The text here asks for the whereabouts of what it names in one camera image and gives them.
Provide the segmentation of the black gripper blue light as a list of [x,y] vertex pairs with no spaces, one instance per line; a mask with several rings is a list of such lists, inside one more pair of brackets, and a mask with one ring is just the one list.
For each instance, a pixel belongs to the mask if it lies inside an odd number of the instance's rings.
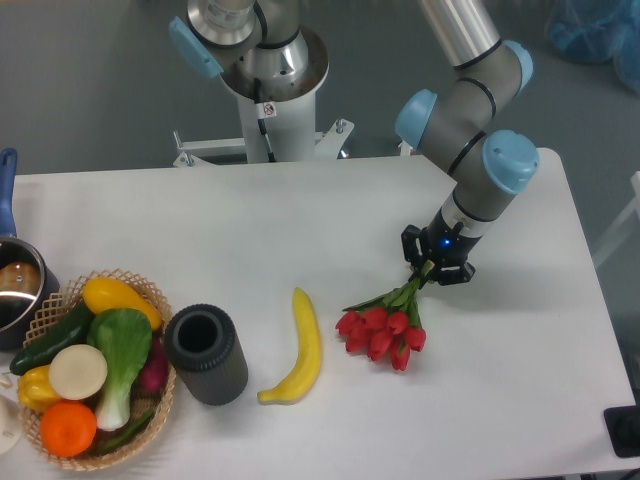
[[443,205],[423,230],[408,225],[401,233],[404,259],[422,265],[425,254],[435,264],[428,281],[440,286],[471,281],[476,269],[468,258],[481,238],[482,221],[456,205]]

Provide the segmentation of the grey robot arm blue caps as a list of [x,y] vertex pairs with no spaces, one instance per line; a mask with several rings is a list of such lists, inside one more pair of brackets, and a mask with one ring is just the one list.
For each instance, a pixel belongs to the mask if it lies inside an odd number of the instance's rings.
[[[538,151],[526,136],[485,132],[528,84],[533,63],[520,44],[500,37],[481,2],[421,7],[457,79],[445,95],[416,93],[395,130],[455,186],[427,227],[408,226],[401,239],[413,280],[452,285],[471,280],[471,250],[538,169]],[[299,11],[295,1],[191,1],[168,27],[186,62],[235,95],[252,163],[319,156],[315,94],[328,58]]]

